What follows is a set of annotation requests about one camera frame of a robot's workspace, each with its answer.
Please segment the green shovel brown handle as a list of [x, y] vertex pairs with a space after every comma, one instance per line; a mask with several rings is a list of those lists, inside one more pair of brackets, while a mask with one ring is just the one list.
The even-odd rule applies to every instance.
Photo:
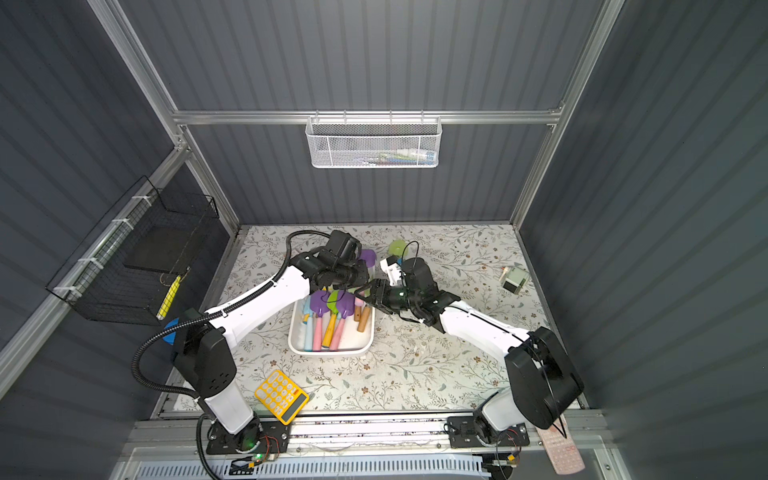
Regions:
[[367, 303], [359, 303], [357, 305], [360, 305], [363, 307], [361, 318], [359, 322], [356, 323], [356, 331], [359, 333], [363, 333], [368, 325], [371, 313], [372, 313], [372, 307]]

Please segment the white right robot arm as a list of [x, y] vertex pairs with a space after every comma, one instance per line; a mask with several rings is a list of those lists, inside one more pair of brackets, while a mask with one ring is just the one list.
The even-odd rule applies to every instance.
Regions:
[[508, 385], [475, 409], [482, 427], [500, 432], [527, 422], [546, 430], [559, 422], [582, 394], [583, 381], [555, 333], [513, 327], [470, 306], [438, 287], [421, 258], [389, 268], [355, 296], [389, 315], [409, 313], [409, 320], [468, 342], [505, 368]]

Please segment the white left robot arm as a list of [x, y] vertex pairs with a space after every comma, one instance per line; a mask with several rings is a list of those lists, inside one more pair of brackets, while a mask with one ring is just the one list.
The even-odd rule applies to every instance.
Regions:
[[176, 319], [167, 324], [163, 340], [173, 346], [173, 364], [193, 389], [203, 411], [229, 434], [236, 435], [256, 422], [257, 415], [236, 385], [237, 367], [233, 352], [238, 344], [270, 317], [296, 301], [324, 287], [339, 288], [345, 300], [352, 289], [372, 277], [369, 269], [376, 254], [364, 249], [351, 235], [334, 230], [325, 245], [296, 255], [291, 241], [313, 230], [295, 231], [286, 238], [286, 253], [280, 269], [271, 278], [235, 299], [206, 312], [192, 326], [179, 326]]

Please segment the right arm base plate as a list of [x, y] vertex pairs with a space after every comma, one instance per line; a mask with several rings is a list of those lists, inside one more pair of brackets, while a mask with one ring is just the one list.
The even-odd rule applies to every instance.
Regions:
[[443, 431], [449, 437], [454, 449], [480, 447], [522, 448], [530, 445], [530, 438], [525, 423], [512, 425], [505, 430], [496, 430], [480, 417], [471, 415], [449, 416]]

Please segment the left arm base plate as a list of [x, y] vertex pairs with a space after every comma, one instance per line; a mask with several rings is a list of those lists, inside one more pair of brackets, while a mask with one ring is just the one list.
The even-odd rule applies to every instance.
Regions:
[[251, 421], [241, 432], [229, 433], [214, 422], [206, 433], [206, 454], [264, 454], [277, 455], [287, 451], [291, 427], [279, 421]]

